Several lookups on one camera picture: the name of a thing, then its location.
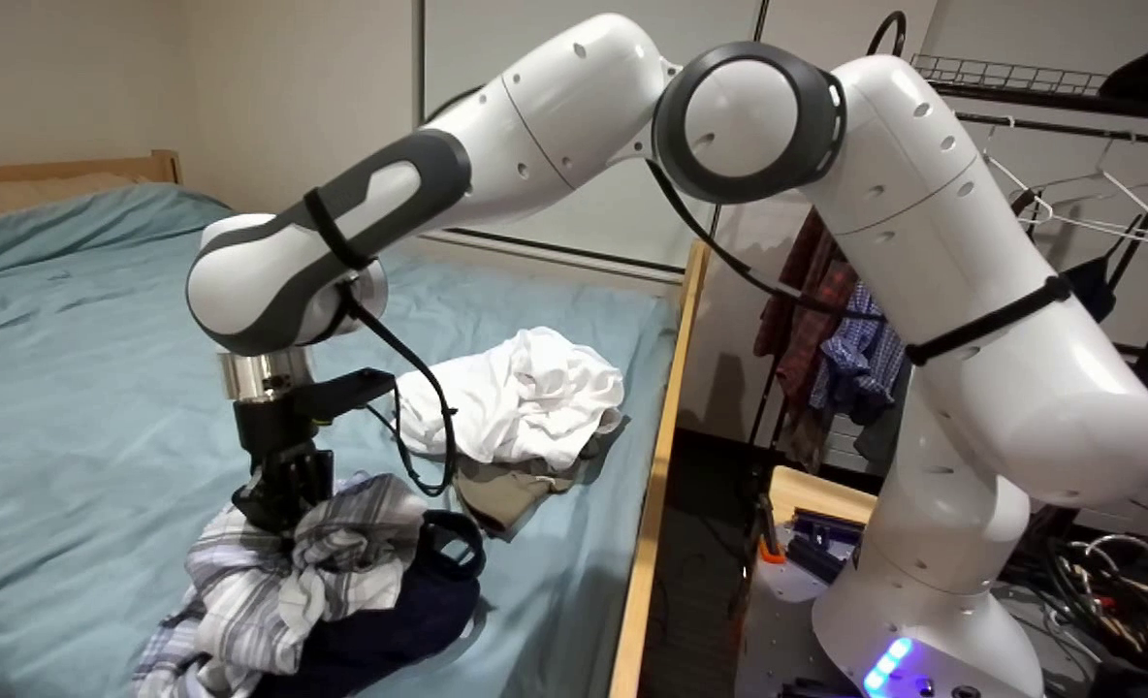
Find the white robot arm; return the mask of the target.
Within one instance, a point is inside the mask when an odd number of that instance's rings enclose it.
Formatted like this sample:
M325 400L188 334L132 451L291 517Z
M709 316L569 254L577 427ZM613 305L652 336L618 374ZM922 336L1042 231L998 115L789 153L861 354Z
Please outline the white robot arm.
M702 201L805 195L904 341L898 464L812 610L825 659L868 698L1042 698L988 585L1041 504L1148 483L1148 387L892 54L817 68L727 42L677 67L634 19L581 19L291 208L212 226L188 305L236 355L303 348L392 239L545 208L620 160Z

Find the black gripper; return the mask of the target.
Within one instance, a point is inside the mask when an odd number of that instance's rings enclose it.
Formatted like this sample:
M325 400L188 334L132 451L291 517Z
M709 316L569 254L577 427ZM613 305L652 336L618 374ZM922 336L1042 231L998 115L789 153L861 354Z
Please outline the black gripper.
M334 493L334 453L315 435L346 409L387 394L397 381L375 368L311 382L303 373L228 373L241 445L251 457L234 504L251 528L291 535Z

